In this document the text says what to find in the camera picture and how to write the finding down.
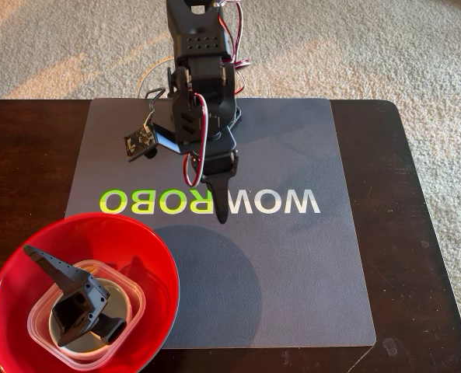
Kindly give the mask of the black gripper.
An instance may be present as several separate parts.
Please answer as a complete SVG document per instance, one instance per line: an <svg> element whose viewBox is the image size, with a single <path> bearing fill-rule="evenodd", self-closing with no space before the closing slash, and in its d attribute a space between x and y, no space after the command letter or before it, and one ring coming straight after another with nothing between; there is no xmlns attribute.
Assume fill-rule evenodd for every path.
<svg viewBox="0 0 461 373"><path fill-rule="evenodd" d="M199 166L201 136L193 143L175 142L175 134L158 124L153 125L158 143L173 152L185 155L183 177L186 183L207 185L211 192L215 214L221 224L229 216L229 181L236 172L238 155L232 127L225 127L213 138L207 137L204 147L204 164Z"/></svg>

